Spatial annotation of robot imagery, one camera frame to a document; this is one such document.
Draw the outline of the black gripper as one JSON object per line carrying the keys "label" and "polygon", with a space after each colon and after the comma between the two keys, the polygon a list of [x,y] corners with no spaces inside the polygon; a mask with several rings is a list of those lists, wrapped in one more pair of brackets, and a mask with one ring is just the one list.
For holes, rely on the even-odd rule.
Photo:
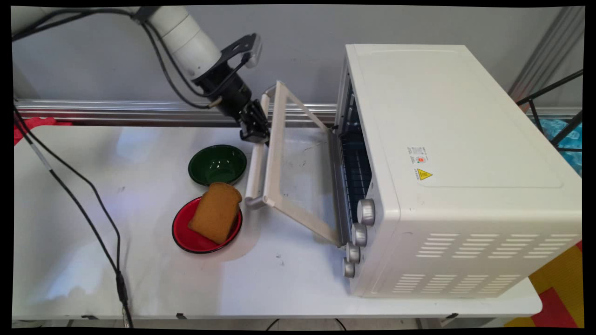
{"label": "black gripper", "polygon": [[[228,64],[210,68],[192,83],[200,87],[202,96],[226,117],[240,122],[240,138],[255,144],[269,144],[270,127],[268,117],[259,100],[251,101],[252,92],[244,80]],[[250,109],[244,109],[251,103]]]}

